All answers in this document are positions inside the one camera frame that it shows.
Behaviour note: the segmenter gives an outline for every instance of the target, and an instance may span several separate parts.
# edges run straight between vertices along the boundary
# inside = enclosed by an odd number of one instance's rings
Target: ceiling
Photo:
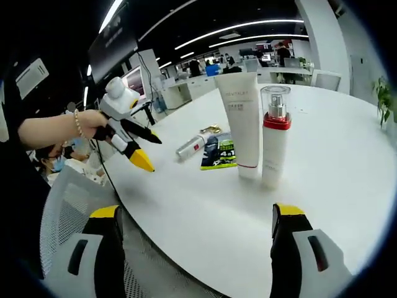
[[[136,36],[141,37],[164,16],[186,0],[128,1]],[[9,32],[6,50],[18,56],[18,71],[34,58],[42,58],[50,75],[24,100],[25,108],[39,117],[56,115],[70,101],[83,99],[86,85],[87,51],[97,37],[100,25],[113,0],[30,1],[1,10],[2,28]],[[245,0],[232,5],[227,0],[196,0],[160,23],[139,44],[140,49],[153,48],[159,64],[179,62],[180,56],[208,52],[208,46],[222,42],[223,32],[175,50],[178,45],[211,31],[231,25],[263,19],[300,19],[294,0]],[[293,34],[295,24],[253,25],[235,29],[241,37],[264,34]],[[93,101],[89,92],[89,101]]]

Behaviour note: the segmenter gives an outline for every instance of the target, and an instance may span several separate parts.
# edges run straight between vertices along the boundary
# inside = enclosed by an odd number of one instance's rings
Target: white chair
[[[341,78],[342,75],[339,73],[332,73],[324,70],[313,70],[310,86],[337,91],[339,89]]]

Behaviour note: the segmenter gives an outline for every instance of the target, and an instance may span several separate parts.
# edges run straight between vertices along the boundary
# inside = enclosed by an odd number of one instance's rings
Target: red and white bottle
[[[263,119],[262,182],[269,188],[279,185],[283,174],[288,130],[291,116],[287,111],[290,88],[268,86],[262,89],[268,98],[269,110]]]

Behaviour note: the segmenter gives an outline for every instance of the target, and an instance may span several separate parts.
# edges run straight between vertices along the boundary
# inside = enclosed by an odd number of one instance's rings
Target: hand
[[[86,138],[92,138],[97,132],[97,127],[105,127],[107,119],[97,110],[86,110],[78,113],[79,123]]]

